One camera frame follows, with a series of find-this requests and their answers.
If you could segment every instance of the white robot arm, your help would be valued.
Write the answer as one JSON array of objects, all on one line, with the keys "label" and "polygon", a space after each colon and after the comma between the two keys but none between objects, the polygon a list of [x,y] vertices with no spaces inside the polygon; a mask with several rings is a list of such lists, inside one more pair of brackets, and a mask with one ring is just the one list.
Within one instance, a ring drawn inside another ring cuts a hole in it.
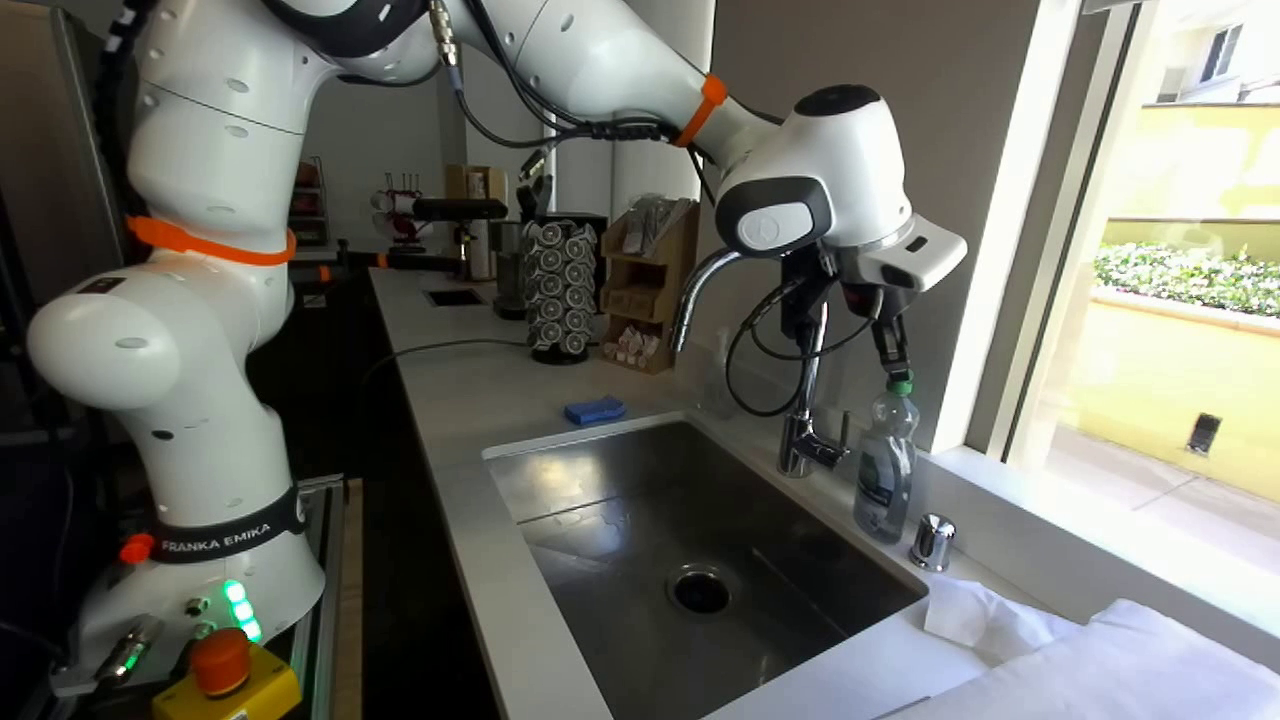
[{"label": "white robot arm", "polygon": [[138,37],[127,148],[150,199],[133,233],[153,254],[83,280],[29,328],[63,395],[119,415],[157,500],[157,552],[79,617],[79,688],[119,675],[113,646],[127,635],[184,644],[246,622],[224,586],[251,601],[251,641],[321,601],[283,431],[246,356],[292,307],[283,219],[315,86],[456,71],[456,44],[498,56],[566,131],[703,150],[721,171],[717,226],[740,254],[822,247],[850,285],[917,293],[966,254],[966,240],[911,219],[878,92],[827,86],[786,125],[761,121],[626,0],[160,0]]}]

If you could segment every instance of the white countertop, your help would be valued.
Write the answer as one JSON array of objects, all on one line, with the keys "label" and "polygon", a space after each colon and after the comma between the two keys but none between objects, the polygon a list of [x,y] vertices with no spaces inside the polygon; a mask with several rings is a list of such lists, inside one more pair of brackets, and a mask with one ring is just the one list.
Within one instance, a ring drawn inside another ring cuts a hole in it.
[{"label": "white countertop", "polygon": [[[486,448],[571,431],[559,415],[568,398],[616,395],[630,415],[683,411],[844,541],[897,572],[917,572],[903,565],[903,546],[872,543],[852,527],[850,496],[839,504],[832,481],[816,470],[807,481],[776,476],[776,419],[707,411],[699,407],[699,386],[681,384],[681,370],[635,370],[607,360],[536,365],[518,349],[526,340],[521,318],[500,318],[491,305],[433,305],[430,287],[456,287],[441,272],[374,269],[374,287],[387,340],[402,353],[396,365],[433,493],[441,496],[505,714],[612,714],[486,468]],[[966,556],[951,572],[991,579]],[[911,605],[711,714],[885,714],[989,668],[974,650],[921,630],[921,617],[923,605]]]}]

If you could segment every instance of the blue object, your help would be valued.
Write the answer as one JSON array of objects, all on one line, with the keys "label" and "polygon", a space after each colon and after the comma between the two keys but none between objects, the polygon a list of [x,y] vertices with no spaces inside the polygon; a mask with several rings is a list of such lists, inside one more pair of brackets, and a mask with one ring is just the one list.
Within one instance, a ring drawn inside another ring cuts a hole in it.
[{"label": "blue object", "polygon": [[579,402],[566,402],[566,419],[568,424],[612,424],[630,415],[630,407],[616,395],[600,395],[600,398],[579,398]]}]

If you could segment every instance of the faucet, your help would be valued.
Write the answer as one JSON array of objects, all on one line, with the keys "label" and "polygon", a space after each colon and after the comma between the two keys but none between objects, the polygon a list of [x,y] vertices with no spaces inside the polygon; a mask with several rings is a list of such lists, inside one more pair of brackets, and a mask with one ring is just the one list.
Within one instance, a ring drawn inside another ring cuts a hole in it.
[{"label": "faucet", "polygon": [[[717,272],[723,272],[736,261],[745,261],[745,253],[721,247],[688,272],[683,293],[676,298],[674,356],[688,340],[688,324],[694,324],[694,307],[696,307],[699,293],[707,287],[707,280]],[[794,335],[800,349],[800,395],[788,407],[786,438],[780,438],[780,470],[788,470],[788,476],[806,476],[807,458],[837,468],[850,450],[850,411],[839,419],[839,438],[822,437],[816,411],[814,411],[816,376],[822,376],[825,344],[827,344],[827,318],[832,318],[832,305],[825,293],[832,287],[832,280],[837,280],[837,272],[827,269],[822,247],[800,247],[800,253],[786,254],[786,335]]]}]

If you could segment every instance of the bottle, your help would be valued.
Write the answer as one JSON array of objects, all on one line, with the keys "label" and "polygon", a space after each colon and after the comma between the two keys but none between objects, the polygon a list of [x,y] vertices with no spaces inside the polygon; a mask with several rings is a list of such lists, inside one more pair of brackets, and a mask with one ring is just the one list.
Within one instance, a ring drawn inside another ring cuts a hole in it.
[{"label": "bottle", "polygon": [[917,424],[921,407],[911,398],[911,381],[894,376],[878,398],[878,419],[857,448],[852,500],[857,522],[885,543],[897,543],[907,522]]}]

